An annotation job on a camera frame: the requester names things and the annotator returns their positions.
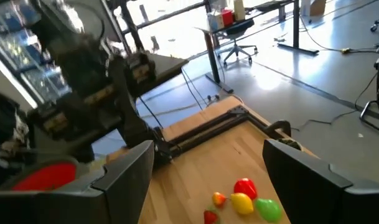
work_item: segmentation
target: concrete floor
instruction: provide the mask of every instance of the concrete floor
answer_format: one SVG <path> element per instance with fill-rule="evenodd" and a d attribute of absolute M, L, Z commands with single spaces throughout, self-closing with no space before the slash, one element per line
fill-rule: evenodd
<path fill-rule="evenodd" d="M 330 1 L 327 6 L 330 12 L 332 8 L 339 10 L 322 19 L 314 19 L 309 28 L 318 27 L 311 29 L 310 35 L 328 48 L 372 47 L 374 43 L 379 42 L 379 29 L 374 34 L 369 31 L 373 21 L 379 19 L 379 1 L 366 5 L 369 2 L 371 0 Z M 270 122 L 286 119 L 293 127 L 300 127 L 308 119 L 330 121 L 338 114 L 352 111 L 347 106 L 295 83 L 298 80 L 302 81 L 353 103 L 375 74 L 372 65 L 378 55 L 341 55 L 337 52 L 321 51 L 318 56 L 311 57 L 273 46 L 273 37 L 287 31 L 289 33 L 285 38 L 290 41 L 291 23 L 292 20 L 288 20 L 284 24 L 241 40 L 239 44 L 258 44 L 260 52 L 253 57 L 251 66 L 248 65 L 247 59 L 235 61 L 232 58 L 225 71 L 226 83 L 246 105 Z M 301 33 L 301 46 L 320 49 L 305 32 Z M 219 92 L 212 82 L 200 76 L 210 71 L 207 56 L 191 61 L 184 70 L 202 97 Z M 154 113 L 193 105 L 195 100 L 183 83 L 182 76 L 176 77 L 147 93 L 143 98 Z M 375 99 L 374 85 L 375 82 L 358 101 L 358 105 L 363 106 L 368 100 Z M 141 115 L 149 114 L 144 105 L 139 104 L 138 108 Z M 164 126 L 168 126 L 199 110 L 198 106 L 193 106 L 158 117 Z M 321 159 L 379 182 L 379 133 L 362 124 L 358 117 L 359 113 L 352 113 L 341 117 L 332 125 L 308 123 L 300 132 L 294 131 L 293 137 Z M 150 125 L 157 124 L 148 116 L 146 120 Z M 379 125 L 379 120 L 371 121 Z M 105 154 L 115 151 L 123 144 L 119 135 L 113 132 L 94 143 L 93 147 L 96 152 Z"/>

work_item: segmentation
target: office chair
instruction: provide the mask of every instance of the office chair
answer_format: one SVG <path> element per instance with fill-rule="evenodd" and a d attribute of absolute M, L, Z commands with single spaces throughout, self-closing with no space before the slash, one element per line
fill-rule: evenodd
<path fill-rule="evenodd" d="M 378 25 L 379 25 L 379 19 L 375 21 L 373 26 L 371 26 L 370 31 L 375 32 L 377 30 Z"/>
<path fill-rule="evenodd" d="M 254 52 L 255 54 L 258 53 L 258 49 L 256 45 L 237 45 L 236 40 L 237 38 L 243 36 L 246 32 L 246 30 L 254 25 L 253 20 L 249 20 L 246 22 L 241 22 L 240 24 L 233 25 L 232 27 L 229 27 L 227 30 L 223 31 L 219 37 L 222 37 L 223 39 L 230 39 L 233 40 L 233 47 L 229 49 L 222 50 L 221 52 L 218 53 L 217 57 L 218 59 L 221 59 L 222 53 L 229 52 L 229 54 L 225 57 L 224 59 L 224 67 L 227 67 L 227 59 L 235 53 L 236 56 L 239 56 L 239 52 L 245 54 L 248 56 L 249 63 L 252 63 L 251 55 L 247 52 L 245 52 L 243 49 L 249 48 L 249 47 L 254 47 Z"/>

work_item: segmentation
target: standing desk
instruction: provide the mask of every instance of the standing desk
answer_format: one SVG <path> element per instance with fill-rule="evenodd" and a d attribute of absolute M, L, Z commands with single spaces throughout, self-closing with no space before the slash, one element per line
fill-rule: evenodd
<path fill-rule="evenodd" d="M 280 10 L 283 9 L 285 6 L 288 4 L 294 4 L 294 9 L 293 9 L 293 43 L 292 45 L 284 44 L 284 43 L 279 43 L 278 46 L 284 47 L 287 49 L 291 50 L 299 50 L 303 53 L 306 54 L 311 54 L 311 55 L 316 55 L 319 51 L 318 50 L 307 50 L 307 49 L 302 49 L 299 47 L 299 26 L 300 26 L 300 6 L 299 6 L 299 0 L 293 0 L 290 2 L 287 2 L 285 4 L 282 4 L 279 9 L 273 9 L 273 10 Z M 263 14 L 266 14 L 271 11 L 265 11 L 261 12 L 258 10 L 253 10 L 251 14 L 246 15 L 245 19 L 242 21 L 234 22 L 232 25 L 228 27 L 224 27 L 222 29 L 214 30 L 211 29 L 210 25 L 208 22 L 205 20 L 203 24 L 199 24 L 196 26 L 196 29 L 199 29 L 203 32 L 204 34 L 204 39 L 207 47 L 207 53 L 208 53 L 208 59 L 210 60 L 210 65 L 212 68 L 212 73 L 207 73 L 205 76 L 212 82 L 214 82 L 216 85 L 218 85 L 221 89 L 226 91 L 227 93 L 233 93 L 233 89 L 227 86 L 224 82 L 221 82 L 220 75 L 218 73 L 218 68 L 217 68 L 217 61 L 215 60 L 214 56 L 214 47 L 213 47 L 213 42 L 212 42 L 212 36 L 219 33 L 219 32 L 224 32 L 227 29 L 230 29 L 235 26 L 240 26 L 240 24 L 250 20 L 254 19 L 258 16 L 261 16 Z"/>
<path fill-rule="evenodd" d="M 164 128 L 162 133 L 166 141 L 170 141 L 238 105 L 242 103 L 231 96 Z M 270 124 L 251 109 L 244 107 L 264 124 Z M 244 177 L 254 181 L 260 198 L 270 198 L 278 202 L 279 198 L 269 180 L 261 154 L 263 141 L 267 138 L 267 135 L 250 122 L 244 122 L 183 153 L 171 164 L 156 170 L 147 192 L 139 224 L 203 223 L 203 211 L 212 205 L 213 192 L 229 196 L 233 192 L 236 180 Z M 110 154 L 106 162 L 116 159 L 125 152 L 122 149 Z M 234 212 L 229 201 L 226 202 L 224 209 L 219 210 L 219 215 L 221 223 L 225 224 L 266 223 L 256 212 L 240 217 Z M 279 224 L 287 223 L 290 222 L 284 214 Z"/>

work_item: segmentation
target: wooden table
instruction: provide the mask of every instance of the wooden table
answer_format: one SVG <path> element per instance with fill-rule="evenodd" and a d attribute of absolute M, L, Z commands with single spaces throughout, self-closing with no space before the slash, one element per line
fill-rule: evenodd
<path fill-rule="evenodd" d="M 241 103 L 229 97 L 163 130 L 166 140 L 173 139 L 198 125 L 225 113 Z M 250 110 L 260 120 L 260 115 Z M 240 178 L 250 178 L 260 198 L 279 201 L 269 180 L 262 157 L 264 133 L 246 122 L 184 153 L 153 175 L 139 220 L 140 224 L 201 224 L 203 211 L 212 205 L 213 192 L 229 196 Z M 108 156 L 113 160 L 124 151 Z M 241 217 L 229 201 L 219 210 L 222 223 L 266 223 L 257 212 Z M 280 223 L 289 223 L 284 214 Z"/>

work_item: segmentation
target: chair wheel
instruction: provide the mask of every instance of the chair wheel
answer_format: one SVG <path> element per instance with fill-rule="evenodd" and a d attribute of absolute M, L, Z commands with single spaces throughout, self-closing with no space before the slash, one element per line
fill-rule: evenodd
<path fill-rule="evenodd" d="M 374 24 L 373 26 L 371 26 L 370 32 L 375 32 L 377 30 L 377 27 L 378 27 L 377 24 Z"/>

